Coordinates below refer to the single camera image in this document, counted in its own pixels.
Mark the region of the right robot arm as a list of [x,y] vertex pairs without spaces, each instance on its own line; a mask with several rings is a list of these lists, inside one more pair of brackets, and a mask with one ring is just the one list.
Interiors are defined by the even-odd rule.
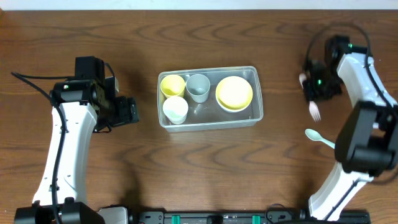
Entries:
[[316,102],[340,95],[343,86],[353,107],[332,144],[333,170],[308,200],[313,220],[335,222],[359,190],[397,166],[397,102],[377,75],[370,46],[353,45],[348,36],[326,40],[324,62],[306,58],[299,82],[314,121]]

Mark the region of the light green plastic spoon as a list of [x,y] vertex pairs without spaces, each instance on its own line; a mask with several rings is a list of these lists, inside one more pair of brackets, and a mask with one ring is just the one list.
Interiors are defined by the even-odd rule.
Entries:
[[320,141],[326,144],[327,146],[331,147],[332,149],[335,148],[335,144],[320,135],[317,131],[313,129],[306,129],[305,135],[312,141]]

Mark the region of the yellow plastic cup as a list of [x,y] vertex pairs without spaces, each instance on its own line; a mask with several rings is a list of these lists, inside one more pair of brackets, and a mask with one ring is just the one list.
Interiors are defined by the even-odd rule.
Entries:
[[167,75],[160,83],[160,90],[166,98],[171,96],[183,97],[185,80],[180,75]]

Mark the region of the cream white plastic cup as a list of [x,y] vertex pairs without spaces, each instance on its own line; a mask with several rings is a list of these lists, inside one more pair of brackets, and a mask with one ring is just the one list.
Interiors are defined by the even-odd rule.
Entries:
[[188,103],[180,96],[171,96],[164,101],[163,112],[173,124],[182,124],[187,117]]

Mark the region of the grey plastic cup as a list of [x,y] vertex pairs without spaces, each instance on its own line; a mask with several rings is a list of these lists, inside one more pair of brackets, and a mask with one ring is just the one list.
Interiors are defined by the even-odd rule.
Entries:
[[197,103],[204,103],[208,99],[210,87],[210,80],[202,74],[194,74],[186,82],[189,95]]

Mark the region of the white plastic bowl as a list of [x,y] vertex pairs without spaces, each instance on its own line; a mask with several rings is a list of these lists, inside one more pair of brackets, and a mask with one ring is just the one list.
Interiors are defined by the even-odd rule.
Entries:
[[221,109],[223,109],[224,111],[229,112],[229,113],[238,113],[238,112],[241,112],[241,111],[245,110],[245,109],[251,104],[251,102],[250,102],[250,103],[244,105],[244,106],[243,106],[242,108],[240,108],[240,109],[230,109],[230,108],[227,108],[226,106],[224,106],[224,105],[222,104],[222,102],[219,101],[217,98],[216,98],[216,101],[217,101],[217,104],[221,107]]

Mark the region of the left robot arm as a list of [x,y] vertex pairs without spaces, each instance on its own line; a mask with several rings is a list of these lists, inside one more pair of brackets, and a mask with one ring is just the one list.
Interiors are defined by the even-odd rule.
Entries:
[[94,133],[139,121],[134,98],[118,96],[110,66],[94,56],[77,57],[75,74],[58,77],[45,97],[52,105],[52,137],[44,174],[29,207],[14,223],[132,223],[125,206],[91,209],[86,199],[86,163]]

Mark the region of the yellow plastic bowl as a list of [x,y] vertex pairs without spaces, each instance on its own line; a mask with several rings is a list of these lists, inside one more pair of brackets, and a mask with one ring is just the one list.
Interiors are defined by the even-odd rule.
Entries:
[[252,102],[253,95],[253,89],[249,82],[237,76],[222,79],[215,92],[215,98],[230,109],[240,109]]

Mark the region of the pink plastic fork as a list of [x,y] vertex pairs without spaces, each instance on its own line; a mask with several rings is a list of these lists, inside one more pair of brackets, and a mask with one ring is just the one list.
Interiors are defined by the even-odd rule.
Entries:
[[[301,73],[298,78],[299,78],[300,84],[303,88],[303,84],[304,84],[304,81],[307,80],[307,76],[306,76],[306,74]],[[321,116],[320,116],[318,106],[314,101],[309,101],[308,110],[315,122],[321,121]]]

